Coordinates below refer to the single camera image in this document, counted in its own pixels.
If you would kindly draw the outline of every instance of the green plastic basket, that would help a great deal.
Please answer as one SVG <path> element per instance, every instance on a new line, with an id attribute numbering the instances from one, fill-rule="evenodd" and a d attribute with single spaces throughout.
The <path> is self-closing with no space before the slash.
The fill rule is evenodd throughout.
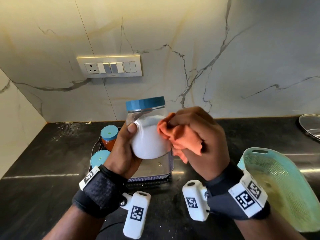
<path id="1" fill-rule="evenodd" d="M 320 203 L 296 165 L 281 153 L 259 147 L 246 149 L 238 163 L 268 194 L 270 205 L 297 231 L 320 230 Z"/>

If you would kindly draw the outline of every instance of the salt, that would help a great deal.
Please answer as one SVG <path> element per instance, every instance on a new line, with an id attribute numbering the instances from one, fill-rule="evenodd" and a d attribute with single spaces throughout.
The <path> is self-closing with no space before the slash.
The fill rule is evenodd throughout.
<path id="1" fill-rule="evenodd" d="M 158 134 L 158 122 L 164 116 L 155 115 L 137 119 L 134 123 L 138 131 L 131 141 L 133 153 L 141 159 L 162 157 L 171 149 L 170 142 Z"/>

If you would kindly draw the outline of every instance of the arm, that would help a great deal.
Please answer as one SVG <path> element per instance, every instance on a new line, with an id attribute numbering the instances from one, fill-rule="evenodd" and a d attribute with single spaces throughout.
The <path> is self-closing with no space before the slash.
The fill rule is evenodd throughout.
<path id="1" fill-rule="evenodd" d="M 142 161 L 132 156 L 130 148 L 130 139 L 136 132 L 135 124 L 124 124 L 104 163 L 107 169 L 126 179 L 134 175 Z M 94 240 L 103 222 L 104 218 L 95 218 L 72 205 L 43 240 Z"/>
<path id="2" fill-rule="evenodd" d="M 182 150 L 190 165 L 206 181 L 217 178 L 230 163 L 227 140 L 223 128 L 200 107 L 179 110 L 170 125 L 189 125 L 203 140 L 202 155 Z M 302 240 L 301 236 L 276 211 L 262 220 L 235 220 L 246 240 Z"/>

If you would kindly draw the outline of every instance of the hand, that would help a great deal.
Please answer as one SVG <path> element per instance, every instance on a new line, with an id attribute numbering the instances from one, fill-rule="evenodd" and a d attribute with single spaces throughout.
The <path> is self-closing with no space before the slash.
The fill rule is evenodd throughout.
<path id="1" fill-rule="evenodd" d="M 171 126 L 189 125 L 203 140 L 202 156 L 189 149 L 182 152 L 190 165 L 205 180 L 219 176 L 230 162 L 226 135 L 223 128 L 202 108 L 192 107 L 179 110 L 170 120 Z"/>
<path id="2" fill-rule="evenodd" d="M 142 159 L 137 158 L 131 150 L 130 140 L 137 132 L 137 125 L 124 123 L 118 133 L 113 149 L 103 164 L 110 171 L 129 179 L 138 170 Z"/>

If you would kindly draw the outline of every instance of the jar with white contents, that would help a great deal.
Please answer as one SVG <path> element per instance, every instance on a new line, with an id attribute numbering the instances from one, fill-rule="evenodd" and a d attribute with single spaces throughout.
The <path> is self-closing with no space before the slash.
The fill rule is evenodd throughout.
<path id="1" fill-rule="evenodd" d="M 135 123 L 138 127 L 131 141 L 133 153 L 141 159 L 154 159 L 168 153 L 171 144 L 157 131 L 158 122 L 168 115 L 165 98 L 131 100 L 125 104 L 128 111 L 126 124 Z"/>

